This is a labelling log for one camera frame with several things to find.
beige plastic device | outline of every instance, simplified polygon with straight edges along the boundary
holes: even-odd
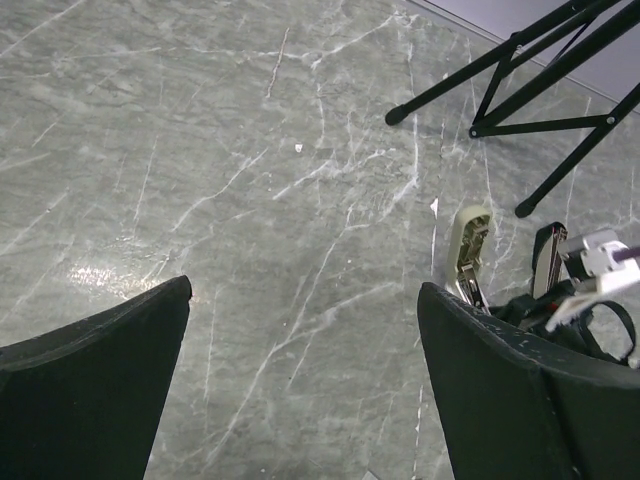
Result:
[[[458,212],[451,230],[445,285],[450,293],[487,313],[489,307],[478,285],[478,274],[490,221],[491,214],[480,205],[472,205]]]

marble floor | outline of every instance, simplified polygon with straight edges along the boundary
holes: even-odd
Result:
[[[487,75],[384,124],[490,47],[391,0],[3,2],[0,343],[185,273],[146,478],[451,479],[415,301],[455,212],[494,214],[494,303],[527,288],[551,221],[640,237],[636,119],[526,220],[586,132],[470,140]],[[562,82],[519,117],[609,108]]]

tripod foot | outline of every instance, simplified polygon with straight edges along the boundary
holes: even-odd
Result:
[[[531,200],[526,199],[516,207],[516,217],[518,218],[528,217],[536,209],[536,205],[537,205],[536,203],[533,203]]]
[[[402,120],[407,118],[411,112],[405,111],[404,105],[398,105],[395,108],[389,110],[389,112],[385,115],[384,121],[387,125],[393,126],[399,124]]]

tripod brace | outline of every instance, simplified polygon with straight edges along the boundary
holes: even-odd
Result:
[[[516,216],[519,218],[529,216],[538,203],[640,103],[640,83],[606,115],[591,115],[517,125],[501,126],[499,124],[640,23],[640,0],[633,0],[573,48],[570,48],[598,15],[612,8],[620,1],[570,0],[524,30],[514,33],[509,40],[437,83],[429,90],[409,100],[407,103],[391,109],[385,116],[385,122],[390,126],[399,124],[417,109],[497,64],[484,98],[473,119],[472,126],[469,129],[471,138],[593,128],[591,133],[542,182],[529,198],[516,207]],[[576,32],[576,30],[577,33],[574,34],[556,58],[542,72],[487,113],[502,80],[517,67],[569,34]],[[522,47],[536,40],[538,41],[534,45],[516,55]]]

white wall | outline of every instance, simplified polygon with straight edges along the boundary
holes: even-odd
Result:
[[[410,1],[426,8],[444,10],[503,40],[565,3],[563,0]],[[623,0],[606,15],[601,15],[583,36],[630,2],[631,0]],[[560,42],[550,48],[540,55],[540,60],[548,62],[563,45]],[[580,83],[619,101],[640,82],[640,25],[576,69],[572,76]]]

